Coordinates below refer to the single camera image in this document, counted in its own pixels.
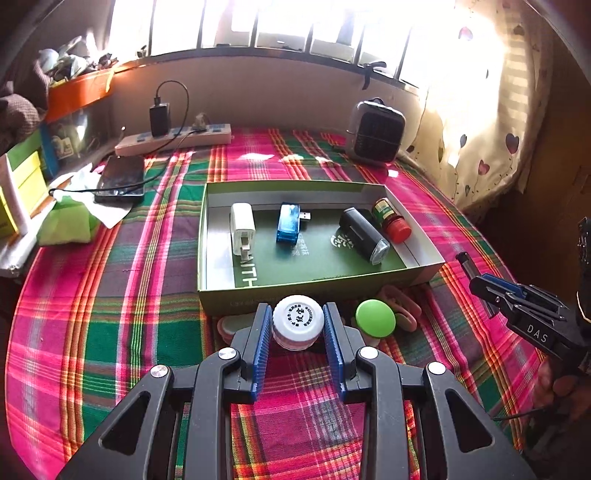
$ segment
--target white tissue paper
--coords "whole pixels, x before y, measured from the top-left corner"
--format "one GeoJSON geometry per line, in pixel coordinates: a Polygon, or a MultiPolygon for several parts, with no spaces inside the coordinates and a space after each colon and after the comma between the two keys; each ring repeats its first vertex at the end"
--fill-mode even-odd
{"type": "MultiPolygon", "coordinates": [[[[51,182],[50,188],[55,188],[59,184],[66,181],[69,177],[72,177],[70,184],[66,187],[66,190],[86,190],[95,189],[99,183],[100,175],[92,172],[92,164],[89,163],[86,167],[72,174],[67,173],[61,175],[51,182]]],[[[123,220],[126,215],[133,207],[133,203],[122,203],[117,206],[104,205],[95,202],[95,194],[92,192],[78,193],[56,190],[53,192],[53,197],[59,202],[64,196],[71,197],[77,202],[83,203],[88,211],[97,217],[105,227],[113,228],[117,223],[123,220]]]]}

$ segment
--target white jar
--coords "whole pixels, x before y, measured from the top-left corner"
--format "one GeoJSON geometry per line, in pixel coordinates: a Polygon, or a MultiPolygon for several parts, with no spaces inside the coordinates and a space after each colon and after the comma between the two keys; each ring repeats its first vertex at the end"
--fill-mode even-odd
{"type": "Polygon", "coordinates": [[[286,297],[273,310],[273,338],[287,350],[306,350],[323,328],[324,312],[310,297],[286,297]]]}

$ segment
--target green lid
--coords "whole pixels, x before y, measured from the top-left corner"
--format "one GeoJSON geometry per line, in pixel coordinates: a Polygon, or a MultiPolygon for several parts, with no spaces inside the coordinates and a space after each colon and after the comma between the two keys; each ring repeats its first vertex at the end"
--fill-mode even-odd
{"type": "Polygon", "coordinates": [[[361,303],[355,312],[355,320],[366,335],[374,338],[387,337],[396,327],[394,312],[379,300],[365,300],[361,303]]]}

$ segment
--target cardboard box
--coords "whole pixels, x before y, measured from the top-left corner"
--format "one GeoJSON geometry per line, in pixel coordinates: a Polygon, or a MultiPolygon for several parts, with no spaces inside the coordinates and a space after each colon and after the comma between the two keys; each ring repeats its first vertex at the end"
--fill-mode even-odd
{"type": "MultiPolygon", "coordinates": [[[[35,151],[21,162],[16,168],[8,156],[8,161],[13,168],[12,175],[18,187],[27,212],[30,214],[47,196],[47,186],[41,172],[39,154],[35,151]]],[[[4,194],[0,189],[0,238],[10,236],[17,231],[12,216],[6,205],[4,194]]]]}
{"type": "Polygon", "coordinates": [[[41,122],[39,128],[26,140],[23,140],[8,151],[8,159],[12,171],[15,171],[33,152],[39,154],[43,177],[46,180],[52,180],[57,174],[57,159],[48,136],[47,126],[44,122],[41,122]]]}
{"type": "Polygon", "coordinates": [[[443,264],[435,245],[383,185],[268,180],[210,183],[204,189],[197,283],[210,315],[253,312],[259,302],[275,304],[293,294],[321,304],[371,296],[385,284],[427,282],[443,264]],[[406,218],[413,234],[404,244],[393,245],[381,265],[373,266],[352,248],[338,221],[346,208],[370,210],[383,197],[406,218]],[[252,257],[245,262],[232,254],[230,240],[230,207],[238,202],[250,203],[255,218],[252,257]],[[295,246],[275,242],[283,202],[298,203],[311,213],[295,246]]]}

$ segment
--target phone charger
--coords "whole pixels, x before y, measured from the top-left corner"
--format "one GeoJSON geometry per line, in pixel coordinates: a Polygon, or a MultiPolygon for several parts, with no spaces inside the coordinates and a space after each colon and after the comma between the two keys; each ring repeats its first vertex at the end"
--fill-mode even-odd
{"type": "Polygon", "coordinates": [[[242,261],[248,260],[249,256],[252,255],[252,245],[256,233],[250,203],[234,203],[232,205],[230,209],[230,233],[232,236],[232,253],[240,256],[242,261]]]}
{"type": "Polygon", "coordinates": [[[150,130],[153,137],[163,137],[170,132],[170,106],[161,103],[150,107],[150,130]]]}

